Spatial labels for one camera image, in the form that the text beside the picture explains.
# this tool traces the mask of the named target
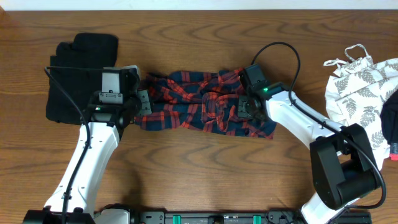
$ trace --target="leaf print bag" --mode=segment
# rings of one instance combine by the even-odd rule
[[[353,59],[348,49],[361,47],[366,56]],[[357,44],[346,48],[351,63],[329,60],[324,66],[336,65],[326,86],[326,111],[331,120],[346,126],[354,123],[365,128],[377,165],[389,157],[389,145],[381,132],[380,112],[384,102],[398,90],[398,58],[373,64],[365,47]]]

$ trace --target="black cable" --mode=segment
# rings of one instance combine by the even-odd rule
[[[83,162],[83,159],[87,153],[87,150],[90,146],[90,128],[88,127],[88,123],[87,120],[85,119],[85,117],[83,116],[83,112],[79,109],[79,107],[77,106],[77,104],[75,103],[75,101],[72,99],[72,97],[68,94],[68,92],[61,86],[61,84],[59,84],[58,81],[56,81],[56,79],[54,79],[54,77],[51,75],[51,73],[49,72],[49,68],[62,68],[62,69],[77,69],[77,70],[102,70],[102,69],[93,69],[93,68],[70,68],[70,67],[55,67],[55,66],[51,66],[51,67],[45,67],[44,68],[44,72],[47,74],[47,76],[49,77],[50,81],[54,83],[54,85],[63,93],[63,95],[70,101],[70,103],[75,107],[75,109],[77,110],[77,112],[79,112],[81,119],[83,121],[83,125],[86,127],[86,132],[87,132],[87,140],[85,143],[85,147],[83,149],[83,152],[81,153],[81,156],[78,160],[78,162],[76,163],[76,167],[72,172],[72,175],[70,176],[69,179],[69,183],[67,186],[67,190],[66,192],[63,194],[63,205],[62,205],[62,224],[66,224],[66,219],[67,219],[67,208],[68,208],[68,201],[69,201],[69,197],[70,197],[70,190],[72,188],[73,185],[73,181],[75,180],[75,177],[77,175],[77,172],[80,168],[81,163]]]
[[[300,56],[299,53],[296,51],[296,49],[291,46],[288,43],[285,42],[273,42],[271,44],[266,45],[265,47],[263,47],[260,51],[258,51],[258,53],[254,56],[253,61],[251,62],[251,65],[253,65],[256,62],[257,57],[259,56],[259,54],[265,50],[266,48],[272,46],[272,45],[285,45],[288,46],[290,49],[293,50],[294,54],[297,57],[297,71],[296,74],[294,76],[293,82],[289,88],[289,100],[292,103],[292,105],[294,105],[299,111],[301,111],[303,114],[307,115],[309,118],[313,119],[314,121],[316,121],[318,124],[322,125],[323,127],[327,128],[328,130],[330,130],[331,132],[341,136],[349,145],[353,146],[360,154],[362,154],[364,156],[364,158],[370,163],[370,165],[372,166],[374,172],[376,173],[377,178],[380,180],[380,184],[381,184],[381,198],[380,201],[374,205],[347,205],[346,208],[358,208],[358,209],[374,209],[377,207],[380,207],[384,201],[386,200],[386,195],[387,195],[387,189],[386,189],[386,183],[383,179],[383,176],[381,175],[379,169],[377,168],[377,165],[375,165],[373,163],[373,161],[369,158],[369,156],[362,150],[362,148],[357,145],[355,142],[353,142],[348,136],[345,136],[344,134],[342,134],[341,132],[335,130],[334,128],[332,128],[331,126],[327,125],[326,122],[320,121],[319,119],[317,119],[316,117],[312,116],[310,113],[308,113],[307,111],[305,111],[303,108],[301,108],[296,101],[293,99],[292,97],[292,92],[293,92],[293,87],[297,81],[297,77],[299,76],[299,72],[300,72],[300,66],[301,66],[301,61],[300,61]]]

